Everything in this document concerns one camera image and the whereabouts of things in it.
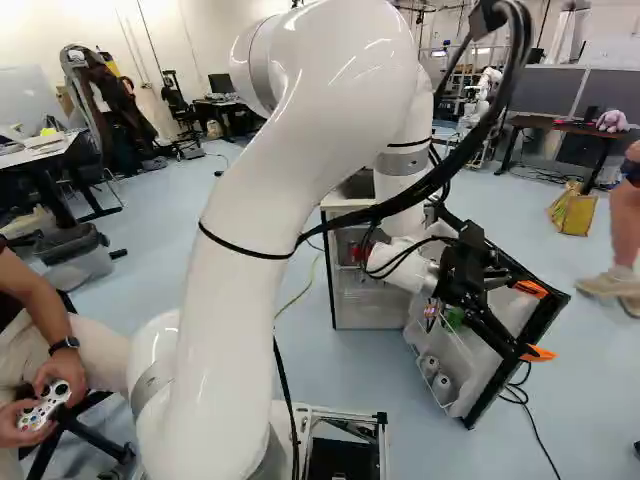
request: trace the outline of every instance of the person's hand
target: person's hand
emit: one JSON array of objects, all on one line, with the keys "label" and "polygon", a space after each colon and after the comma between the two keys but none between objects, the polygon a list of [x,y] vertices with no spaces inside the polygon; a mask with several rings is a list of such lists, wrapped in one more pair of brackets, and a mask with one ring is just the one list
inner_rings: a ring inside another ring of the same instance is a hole
[{"label": "person's hand", "polygon": [[625,157],[632,162],[640,162],[640,140],[633,142],[627,151]]},{"label": "person's hand", "polygon": [[42,390],[51,379],[65,380],[69,384],[71,397],[67,401],[67,407],[77,405],[84,398],[87,393],[87,380],[77,350],[70,348],[58,350],[42,364],[33,380],[36,395],[42,394]]},{"label": "person's hand", "polygon": [[56,424],[49,420],[37,432],[21,431],[16,425],[25,408],[35,408],[39,400],[21,400],[0,408],[0,448],[31,447],[42,443]]}]

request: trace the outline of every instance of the yellow cable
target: yellow cable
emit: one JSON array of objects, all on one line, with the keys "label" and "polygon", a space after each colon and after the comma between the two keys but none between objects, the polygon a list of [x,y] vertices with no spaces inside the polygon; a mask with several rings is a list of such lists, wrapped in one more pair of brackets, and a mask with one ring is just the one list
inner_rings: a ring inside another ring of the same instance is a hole
[{"label": "yellow cable", "polygon": [[316,265],[318,264],[318,260],[320,260],[321,257],[322,257],[322,254],[316,255],[316,258],[314,258],[313,262],[311,263],[311,269],[309,270],[309,282],[300,291],[300,293],[298,293],[295,297],[293,297],[291,300],[285,303],[284,306],[280,310],[278,310],[278,313],[276,313],[276,316],[273,317],[274,320],[277,319],[280,315],[282,315],[287,310],[287,308],[289,308],[291,305],[293,305],[298,300],[300,300],[304,296],[304,294],[307,293],[309,289],[313,286],[313,280],[316,275]]}]

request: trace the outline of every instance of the beige sneaker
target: beige sneaker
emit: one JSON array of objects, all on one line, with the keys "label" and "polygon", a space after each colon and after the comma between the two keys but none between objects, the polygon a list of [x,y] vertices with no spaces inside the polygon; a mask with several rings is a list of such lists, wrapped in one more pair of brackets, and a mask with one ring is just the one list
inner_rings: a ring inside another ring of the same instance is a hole
[{"label": "beige sneaker", "polygon": [[627,315],[631,318],[640,318],[640,298],[620,297],[618,301]]},{"label": "beige sneaker", "polygon": [[620,280],[610,272],[593,278],[583,278],[575,283],[576,289],[601,297],[640,297],[640,279]]}]

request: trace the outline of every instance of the wristwatch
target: wristwatch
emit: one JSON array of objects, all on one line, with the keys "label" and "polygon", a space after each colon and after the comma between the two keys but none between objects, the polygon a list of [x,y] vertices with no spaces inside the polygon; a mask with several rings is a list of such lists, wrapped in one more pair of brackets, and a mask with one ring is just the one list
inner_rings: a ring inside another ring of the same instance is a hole
[{"label": "wristwatch", "polygon": [[65,337],[59,342],[54,343],[49,348],[49,356],[53,356],[58,350],[62,350],[63,348],[73,348],[77,350],[80,348],[80,341],[76,337]]}]

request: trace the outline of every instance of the white game controller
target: white game controller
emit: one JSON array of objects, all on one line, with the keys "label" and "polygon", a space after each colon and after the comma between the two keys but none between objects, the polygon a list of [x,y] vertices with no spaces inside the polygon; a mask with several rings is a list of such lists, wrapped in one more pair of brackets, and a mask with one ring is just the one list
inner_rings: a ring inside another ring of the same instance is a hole
[{"label": "white game controller", "polygon": [[18,417],[18,429],[37,432],[70,397],[71,388],[64,380],[45,385],[40,395],[41,402],[34,408],[25,408]]}]

